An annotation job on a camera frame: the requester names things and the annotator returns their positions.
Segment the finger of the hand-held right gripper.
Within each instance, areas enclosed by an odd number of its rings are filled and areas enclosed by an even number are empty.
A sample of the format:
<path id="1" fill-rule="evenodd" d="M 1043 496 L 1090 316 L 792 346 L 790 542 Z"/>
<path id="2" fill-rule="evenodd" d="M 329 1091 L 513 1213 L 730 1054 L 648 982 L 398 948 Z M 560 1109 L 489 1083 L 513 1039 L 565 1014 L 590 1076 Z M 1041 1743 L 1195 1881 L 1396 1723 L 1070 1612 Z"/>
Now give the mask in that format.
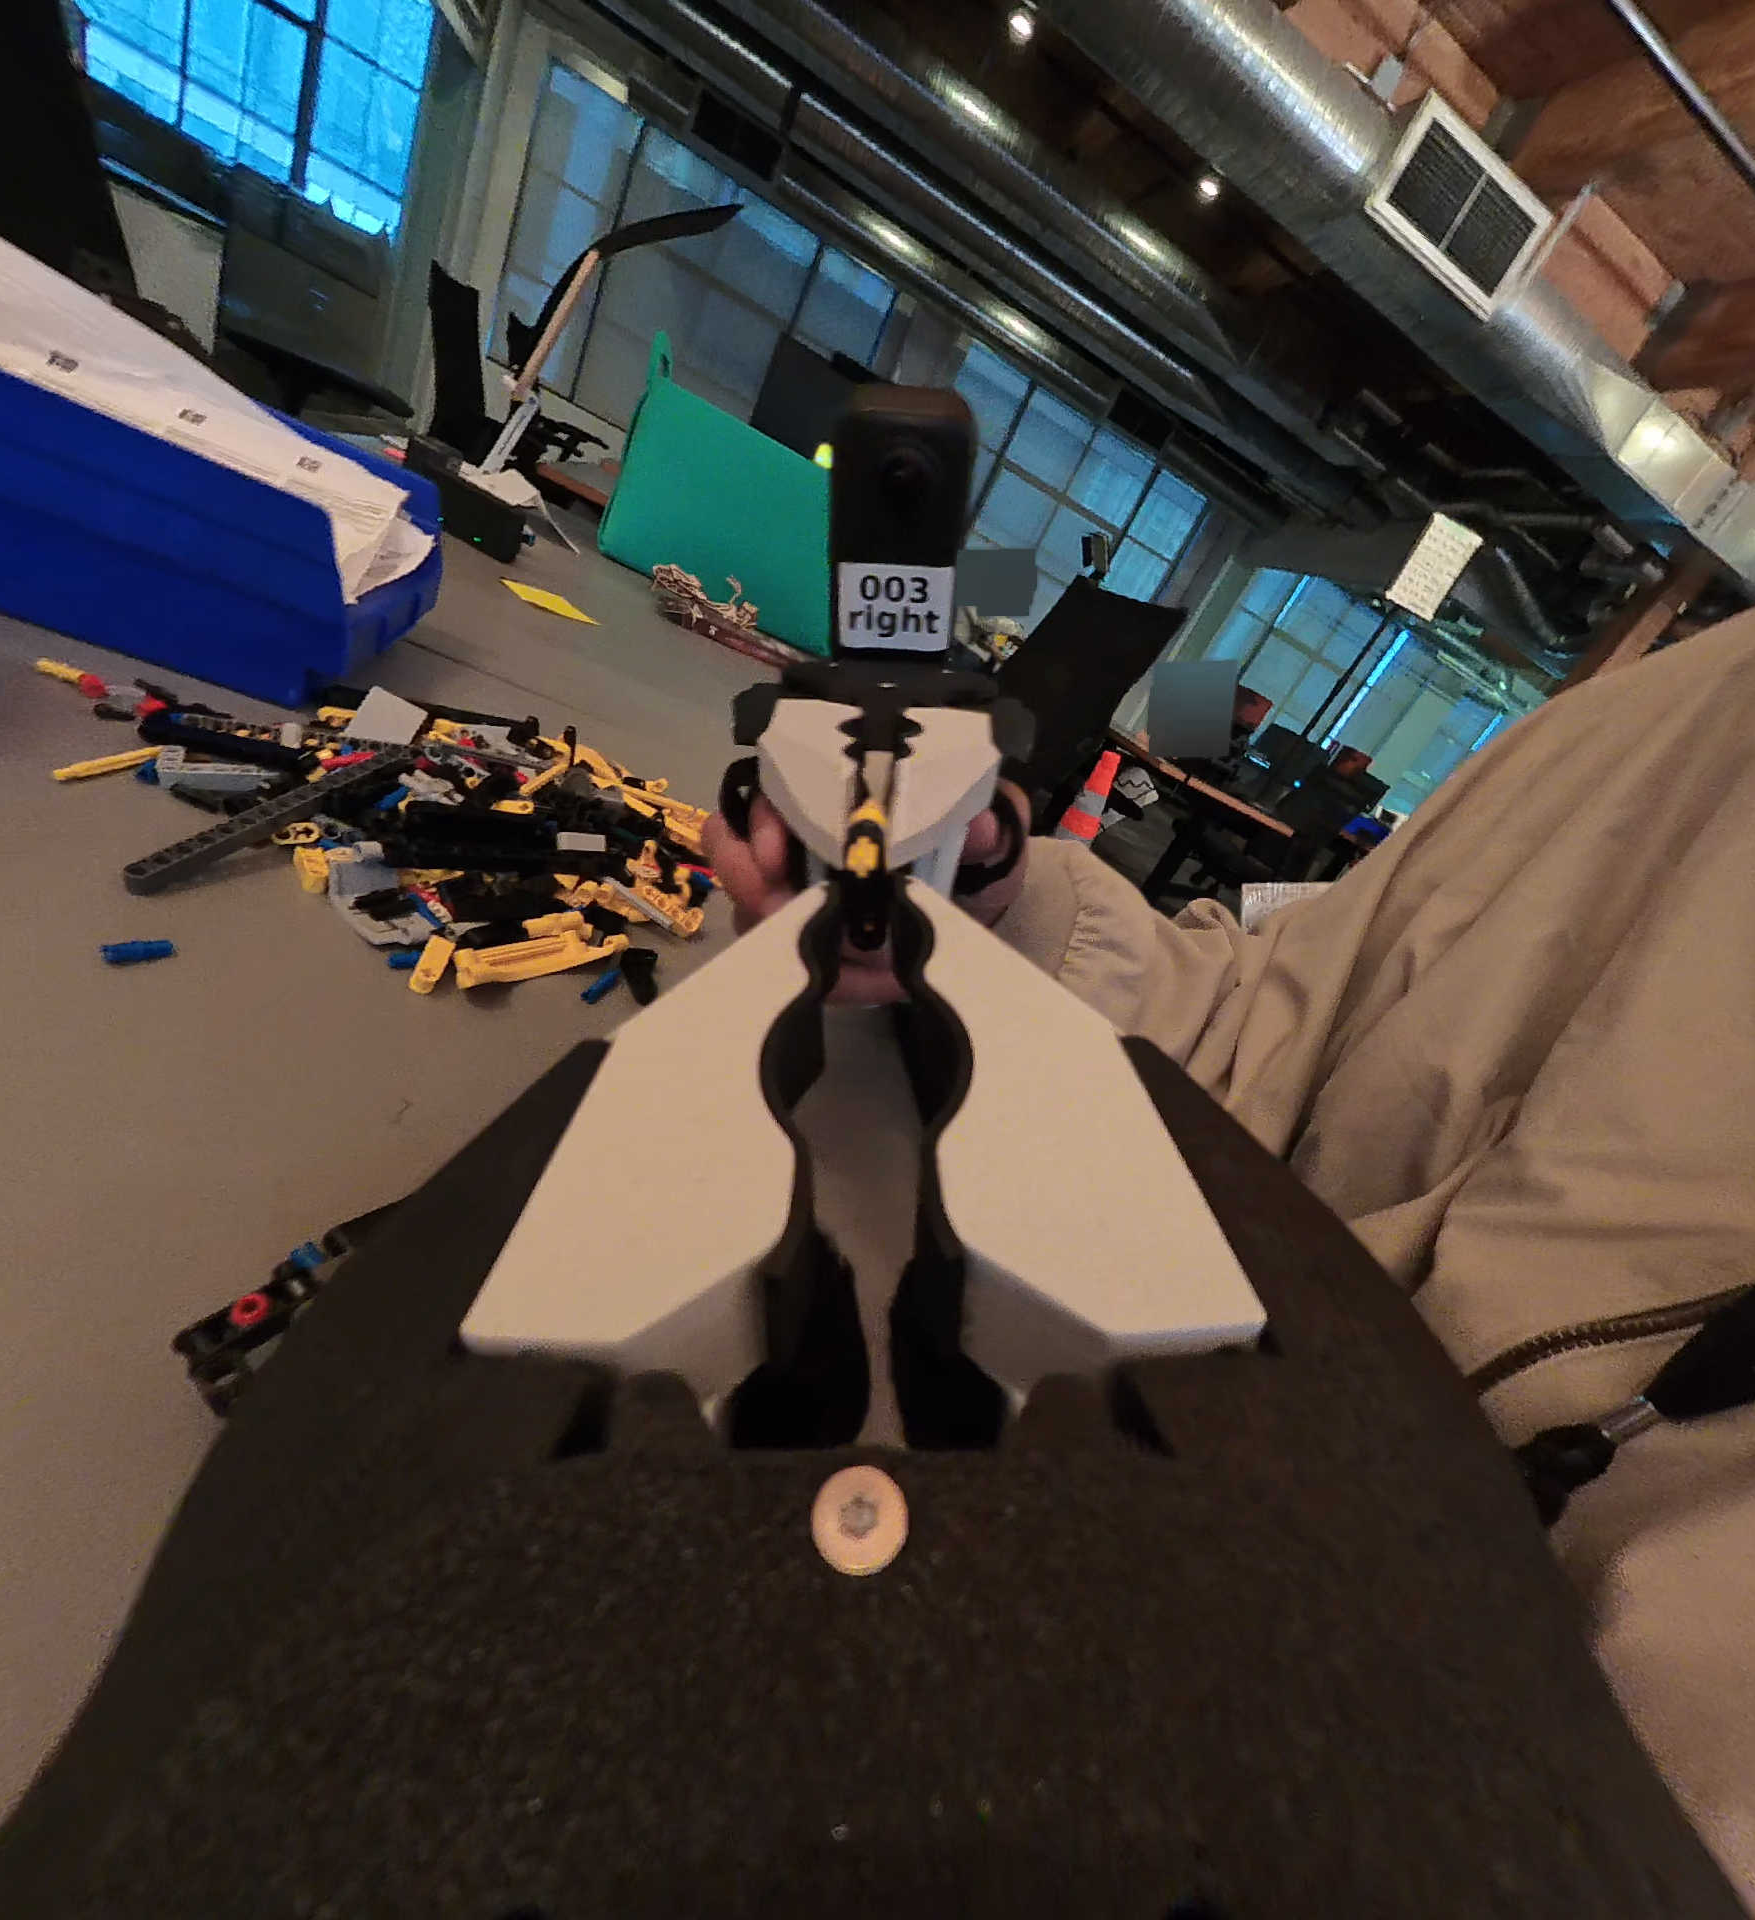
<path id="1" fill-rule="evenodd" d="M 787 883 L 812 886 L 843 867 L 864 806 L 861 707 L 775 707 L 758 734 L 758 779 L 783 819 Z"/>
<path id="2" fill-rule="evenodd" d="M 971 825 L 997 793 L 990 715 L 906 715 L 889 780 L 889 869 L 957 874 Z"/>

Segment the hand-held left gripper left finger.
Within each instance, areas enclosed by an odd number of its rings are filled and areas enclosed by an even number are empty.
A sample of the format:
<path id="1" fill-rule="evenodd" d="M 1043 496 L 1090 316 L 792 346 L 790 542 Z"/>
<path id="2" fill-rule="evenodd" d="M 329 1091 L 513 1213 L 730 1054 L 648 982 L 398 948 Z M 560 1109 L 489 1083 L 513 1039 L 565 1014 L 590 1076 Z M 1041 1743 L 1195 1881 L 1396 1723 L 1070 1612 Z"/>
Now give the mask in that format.
<path id="1" fill-rule="evenodd" d="M 467 1350 L 677 1378 L 743 1448 L 860 1436 L 870 1350 L 797 1124 L 840 948 L 840 902 L 813 886 L 615 1032 Z"/>

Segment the small yellow black connector assembly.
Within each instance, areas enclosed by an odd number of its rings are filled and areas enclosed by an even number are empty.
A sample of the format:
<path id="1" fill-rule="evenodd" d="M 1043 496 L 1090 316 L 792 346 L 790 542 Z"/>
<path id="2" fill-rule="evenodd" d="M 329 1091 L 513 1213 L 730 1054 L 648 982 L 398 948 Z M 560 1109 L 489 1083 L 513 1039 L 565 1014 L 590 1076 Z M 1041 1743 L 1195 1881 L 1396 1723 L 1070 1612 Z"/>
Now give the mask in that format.
<path id="1" fill-rule="evenodd" d="M 889 814 L 899 763 L 913 750 L 917 724 L 902 709 L 867 709 L 843 729 L 849 806 L 842 830 L 838 897 L 849 946 L 878 955 L 889 942 L 893 882 Z"/>

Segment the pile of brick pieces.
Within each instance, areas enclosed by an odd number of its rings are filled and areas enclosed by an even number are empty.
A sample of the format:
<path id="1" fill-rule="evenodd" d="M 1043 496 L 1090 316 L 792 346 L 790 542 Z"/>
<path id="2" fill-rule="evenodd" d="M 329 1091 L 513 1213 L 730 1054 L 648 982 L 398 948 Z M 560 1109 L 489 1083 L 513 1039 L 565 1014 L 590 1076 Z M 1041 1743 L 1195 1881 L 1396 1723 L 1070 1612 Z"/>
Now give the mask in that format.
<path id="1" fill-rule="evenodd" d="M 655 994 L 655 942 L 689 944 L 720 882 L 706 810 L 537 716 L 419 705 L 329 684 L 305 719 L 186 703 L 70 662 L 34 672 L 137 747 L 52 770 L 135 779 L 202 827 L 122 869 L 156 899 L 271 852 L 410 993 L 489 993 L 582 973 L 584 1001 Z"/>

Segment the black grey brick chassis assembly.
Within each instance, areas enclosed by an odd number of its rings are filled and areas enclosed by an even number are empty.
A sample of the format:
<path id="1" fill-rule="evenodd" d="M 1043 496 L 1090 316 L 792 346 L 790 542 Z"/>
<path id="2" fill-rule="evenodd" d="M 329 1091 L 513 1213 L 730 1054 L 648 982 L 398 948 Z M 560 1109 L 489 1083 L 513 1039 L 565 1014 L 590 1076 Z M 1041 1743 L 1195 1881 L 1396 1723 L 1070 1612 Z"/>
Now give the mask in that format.
<path id="1" fill-rule="evenodd" d="M 313 1305 L 335 1270 L 395 1213 L 386 1204 L 355 1214 L 317 1239 L 306 1239 L 281 1260 L 264 1284 L 179 1329 L 170 1352 L 183 1363 L 192 1388 L 218 1420 L 226 1420 L 250 1388 L 255 1357 L 276 1345 L 295 1319 Z"/>

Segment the person's right forearm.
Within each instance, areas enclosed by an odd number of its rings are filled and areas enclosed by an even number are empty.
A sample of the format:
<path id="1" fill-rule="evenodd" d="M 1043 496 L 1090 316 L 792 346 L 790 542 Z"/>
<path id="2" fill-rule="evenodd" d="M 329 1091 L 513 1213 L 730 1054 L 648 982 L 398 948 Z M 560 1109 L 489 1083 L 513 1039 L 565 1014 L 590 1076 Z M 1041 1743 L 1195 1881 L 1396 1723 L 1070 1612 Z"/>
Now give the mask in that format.
<path id="1" fill-rule="evenodd" d="M 1427 917 L 1433 879 L 1420 848 L 1384 852 L 1249 935 L 1217 907 L 1169 921 L 1085 848 L 1039 837 L 997 928 L 1120 1035 L 1153 1044 L 1274 1157 L 1292 1159 L 1313 1136 L 1315 1190 L 1329 1196 L 1332 1148 L 1371 1160 L 1373 1174 L 1398 1181 L 1411 1168 L 1415 1138 L 1394 1138 L 1384 1100 L 1333 1120 L 1327 1078 L 1355 1060 L 1361 999 Z"/>

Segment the person's right hand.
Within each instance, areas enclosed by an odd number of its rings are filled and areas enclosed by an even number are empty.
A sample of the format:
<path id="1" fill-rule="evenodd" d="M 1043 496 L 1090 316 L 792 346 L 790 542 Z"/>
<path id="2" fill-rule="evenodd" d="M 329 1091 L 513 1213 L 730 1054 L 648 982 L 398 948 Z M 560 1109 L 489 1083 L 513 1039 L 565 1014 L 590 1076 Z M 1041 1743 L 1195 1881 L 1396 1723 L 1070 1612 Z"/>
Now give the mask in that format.
<path id="1" fill-rule="evenodd" d="M 1010 780 L 999 780 L 994 804 L 968 824 L 961 867 L 978 867 L 994 882 L 971 896 L 958 893 L 958 907 L 978 924 L 994 928 L 1019 899 L 1032 862 L 1030 798 Z M 778 913 L 806 882 L 795 879 L 793 860 L 804 852 L 790 824 L 763 793 L 750 802 L 746 830 L 735 832 L 724 815 L 715 815 L 702 834 L 702 848 L 732 907 L 739 935 Z M 889 948 L 842 951 L 833 1001 L 845 1007 L 889 1007 L 904 997 L 892 971 Z"/>

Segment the teal green storage box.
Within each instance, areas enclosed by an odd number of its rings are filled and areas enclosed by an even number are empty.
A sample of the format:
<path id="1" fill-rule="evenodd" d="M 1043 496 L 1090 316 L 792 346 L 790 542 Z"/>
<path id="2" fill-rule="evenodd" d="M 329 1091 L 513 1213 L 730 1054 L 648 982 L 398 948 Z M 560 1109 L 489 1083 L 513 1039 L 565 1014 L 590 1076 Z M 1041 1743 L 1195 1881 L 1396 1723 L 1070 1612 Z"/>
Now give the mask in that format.
<path id="1" fill-rule="evenodd" d="M 644 576 L 674 566 L 706 589 L 739 584 L 763 632 L 823 656 L 830 492 L 827 468 L 680 386 L 655 333 L 600 549 Z"/>

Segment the wooden stick stand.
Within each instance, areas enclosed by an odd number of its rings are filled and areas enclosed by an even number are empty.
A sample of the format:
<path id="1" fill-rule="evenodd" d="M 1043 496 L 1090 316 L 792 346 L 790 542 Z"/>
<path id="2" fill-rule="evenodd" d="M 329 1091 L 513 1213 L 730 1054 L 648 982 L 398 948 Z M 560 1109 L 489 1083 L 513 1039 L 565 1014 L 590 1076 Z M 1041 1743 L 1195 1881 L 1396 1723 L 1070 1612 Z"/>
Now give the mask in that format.
<path id="1" fill-rule="evenodd" d="M 573 430 L 569 422 L 548 419 L 541 414 L 541 378 L 573 320 L 577 300 L 582 300 L 594 274 L 613 257 L 717 233 L 741 212 L 743 207 L 724 204 L 653 217 L 624 229 L 611 229 L 582 253 L 561 276 L 542 318 L 534 324 L 531 347 L 523 355 L 510 386 L 513 411 L 509 419 L 498 430 L 481 467 L 463 468 L 463 479 L 484 496 L 510 508 L 529 507 L 532 492 L 529 474 L 549 457 L 552 449 L 558 449 L 556 458 L 560 463 L 567 463 L 584 444 L 605 446 L 601 437 L 590 430 Z"/>

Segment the black device with green light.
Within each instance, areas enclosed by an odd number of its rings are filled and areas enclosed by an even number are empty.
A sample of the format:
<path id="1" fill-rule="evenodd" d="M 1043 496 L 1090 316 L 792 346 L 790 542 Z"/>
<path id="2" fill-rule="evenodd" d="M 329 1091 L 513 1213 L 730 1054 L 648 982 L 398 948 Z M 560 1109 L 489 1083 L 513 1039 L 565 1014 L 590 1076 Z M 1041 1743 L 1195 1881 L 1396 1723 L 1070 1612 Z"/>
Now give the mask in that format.
<path id="1" fill-rule="evenodd" d="M 509 500 L 470 468 L 456 449 L 427 437 L 410 437 L 405 467 L 437 490 L 440 526 L 448 539 L 478 549 L 487 559 L 513 566 L 531 541 L 529 507 Z"/>

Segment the white sign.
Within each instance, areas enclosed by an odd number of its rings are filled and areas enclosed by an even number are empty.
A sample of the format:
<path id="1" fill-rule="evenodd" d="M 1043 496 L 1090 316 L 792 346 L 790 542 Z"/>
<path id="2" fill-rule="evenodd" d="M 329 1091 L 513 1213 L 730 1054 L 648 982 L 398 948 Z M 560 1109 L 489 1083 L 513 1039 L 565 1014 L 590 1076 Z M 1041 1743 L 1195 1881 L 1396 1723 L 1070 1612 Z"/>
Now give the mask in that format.
<path id="1" fill-rule="evenodd" d="M 1400 563 L 1384 599 L 1420 620 L 1437 620 L 1444 599 L 1485 546 L 1485 535 L 1442 513 L 1433 513 Z"/>

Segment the white air vent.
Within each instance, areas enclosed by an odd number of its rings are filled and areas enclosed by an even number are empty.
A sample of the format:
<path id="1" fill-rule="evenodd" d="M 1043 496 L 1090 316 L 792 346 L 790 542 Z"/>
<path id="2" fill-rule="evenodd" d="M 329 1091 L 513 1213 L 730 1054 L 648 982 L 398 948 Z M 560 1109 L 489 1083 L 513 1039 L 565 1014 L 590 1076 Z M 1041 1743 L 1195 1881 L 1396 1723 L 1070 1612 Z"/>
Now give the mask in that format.
<path id="1" fill-rule="evenodd" d="M 1483 321 L 1521 296 L 1555 222 L 1437 94 L 1405 119 L 1366 214 Z"/>

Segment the blue bin with papers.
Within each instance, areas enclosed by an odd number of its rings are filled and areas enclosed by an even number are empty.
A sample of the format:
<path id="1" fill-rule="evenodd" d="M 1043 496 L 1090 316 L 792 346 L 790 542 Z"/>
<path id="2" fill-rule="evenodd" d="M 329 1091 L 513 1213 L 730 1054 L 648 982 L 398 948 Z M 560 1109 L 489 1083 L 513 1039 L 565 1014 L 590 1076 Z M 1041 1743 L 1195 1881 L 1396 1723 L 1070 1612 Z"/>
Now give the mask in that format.
<path id="1" fill-rule="evenodd" d="M 0 371 L 317 507 L 350 603 L 422 568 L 407 492 L 0 238 Z"/>

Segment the large black panel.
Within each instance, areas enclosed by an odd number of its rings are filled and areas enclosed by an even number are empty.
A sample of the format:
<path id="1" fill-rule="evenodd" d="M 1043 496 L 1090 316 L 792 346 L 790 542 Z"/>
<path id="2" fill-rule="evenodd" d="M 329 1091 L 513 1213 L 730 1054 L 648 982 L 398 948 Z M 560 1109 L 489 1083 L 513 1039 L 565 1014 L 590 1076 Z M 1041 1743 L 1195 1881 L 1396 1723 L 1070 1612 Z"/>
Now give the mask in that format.
<path id="1" fill-rule="evenodd" d="M 103 299 L 137 291 L 57 3 L 0 3 L 0 238 Z"/>

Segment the silver ventilation duct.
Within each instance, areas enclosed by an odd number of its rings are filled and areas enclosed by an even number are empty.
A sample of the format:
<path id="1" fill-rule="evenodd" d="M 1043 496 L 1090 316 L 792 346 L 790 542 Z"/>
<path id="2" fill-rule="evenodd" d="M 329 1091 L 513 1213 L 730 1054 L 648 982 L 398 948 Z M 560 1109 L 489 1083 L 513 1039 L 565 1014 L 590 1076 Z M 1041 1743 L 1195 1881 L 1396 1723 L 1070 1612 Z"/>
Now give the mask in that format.
<path id="1" fill-rule="evenodd" d="M 1617 516 L 1671 526 L 1755 593 L 1755 484 L 1541 274 L 1477 312 L 1388 192 L 1427 100 L 1392 114 L 1275 6 L 1054 5 L 1096 67 L 1300 241 L 1441 371 Z"/>

